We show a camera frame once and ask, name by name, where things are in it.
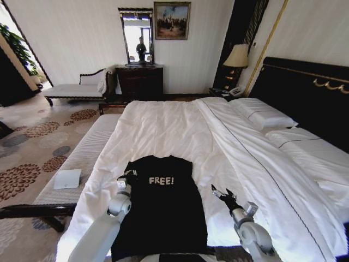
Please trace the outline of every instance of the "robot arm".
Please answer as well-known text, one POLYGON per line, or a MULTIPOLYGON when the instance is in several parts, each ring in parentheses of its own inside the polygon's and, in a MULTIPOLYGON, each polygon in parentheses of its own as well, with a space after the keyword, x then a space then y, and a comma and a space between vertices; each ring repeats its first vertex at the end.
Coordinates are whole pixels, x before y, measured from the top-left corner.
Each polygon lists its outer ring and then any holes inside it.
POLYGON ((239 206, 236 203, 236 196, 228 189, 228 194, 224 194, 212 185, 212 191, 229 208, 230 215, 234 219, 235 231, 240 237, 240 243, 243 248, 248 249, 253 261, 281 262, 269 233, 253 220, 258 206, 252 202, 247 202, 244 207, 239 206))
POLYGON ((117 237, 124 217, 131 209, 131 185, 126 176, 118 178, 118 193, 109 202, 108 209, 97 218, 71 253, 68 262, 104 261, 117 237))

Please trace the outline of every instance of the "wall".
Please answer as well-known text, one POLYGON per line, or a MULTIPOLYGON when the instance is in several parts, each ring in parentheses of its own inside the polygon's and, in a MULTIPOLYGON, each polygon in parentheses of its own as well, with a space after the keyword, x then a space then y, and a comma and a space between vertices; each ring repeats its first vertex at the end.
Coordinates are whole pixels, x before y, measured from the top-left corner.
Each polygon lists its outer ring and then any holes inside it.
MULTIPOLYGON (((155 40, 165 66, 165 93, 205 93, 212 87, 234 0, 191 0, 188 40, 155 40)), ((151 0, 7 0, 54 85, 127 57, 118 7, 152 8, 151 0)))
MULTIPOLYGON (((251 49, 249 67, 239 79, 247 85, 264 44, 282 7, 283 0, 270 0, 251 49)), ((349 1, 289 0, 264 57, 273 56, 349 66, 349 1)), ((262 63, 254 75, 258 77, 262 63)))

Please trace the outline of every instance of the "lampshade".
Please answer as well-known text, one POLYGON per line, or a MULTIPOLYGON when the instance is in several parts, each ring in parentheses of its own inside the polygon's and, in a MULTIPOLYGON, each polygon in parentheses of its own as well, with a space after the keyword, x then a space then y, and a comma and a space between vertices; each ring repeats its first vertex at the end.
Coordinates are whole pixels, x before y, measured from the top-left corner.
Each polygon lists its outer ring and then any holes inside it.
POLYGON ((235 45, 228 59, 224 62, 223 65, 226 67, 247 67, 248 49, 249 45, 247 44, 235 45))

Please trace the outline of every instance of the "white duvet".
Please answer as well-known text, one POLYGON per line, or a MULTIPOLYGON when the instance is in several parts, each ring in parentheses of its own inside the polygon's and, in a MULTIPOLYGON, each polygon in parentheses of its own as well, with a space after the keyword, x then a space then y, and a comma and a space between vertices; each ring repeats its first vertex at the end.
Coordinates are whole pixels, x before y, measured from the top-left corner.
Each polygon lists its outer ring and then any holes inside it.
POLYGON ((126 107, 58 243, 57 261, 68 260, 105 212, 128 161, 148 155, 193 162, 209 246, 239 245, 227 207, 212 195, 214 184, 236 193, 241 205, 249 200, 259 206, 255 221, 268 230, 283 261, 335 261, 346 253, 345 229, 331 200, 228 102, 205 98, 126 107))

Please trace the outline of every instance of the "table lamp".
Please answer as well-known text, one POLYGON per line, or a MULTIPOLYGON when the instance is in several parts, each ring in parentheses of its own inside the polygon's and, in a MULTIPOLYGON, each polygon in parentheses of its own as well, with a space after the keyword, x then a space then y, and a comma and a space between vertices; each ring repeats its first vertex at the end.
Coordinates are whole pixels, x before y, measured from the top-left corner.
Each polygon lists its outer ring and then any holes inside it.
MULTIPOLYGON (((246 68, 248 66, 248 49, 248 44, 234 45, 233 50, 231 51, 228 59, 223 63, 223 65, 231 68, 246 68)), ((229 74, 225 76, 225 79, 228 81, 228 84, 225 85, 224 88, 234 88, 237 83, 236 77, 237 76, 235 70, 230 70, 229 74)))

